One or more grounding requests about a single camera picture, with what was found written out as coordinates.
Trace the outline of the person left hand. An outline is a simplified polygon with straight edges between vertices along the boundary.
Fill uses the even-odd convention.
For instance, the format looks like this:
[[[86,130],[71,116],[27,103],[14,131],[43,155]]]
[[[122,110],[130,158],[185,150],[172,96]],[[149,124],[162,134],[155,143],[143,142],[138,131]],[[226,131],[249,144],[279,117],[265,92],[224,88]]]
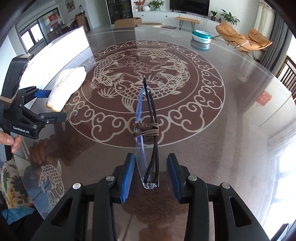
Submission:
[[[0,132],[0,144],[11,146],[11,152],[16,153],[22,143],[22,136],[17,136],[16,138],[11,137],[7,133]]]

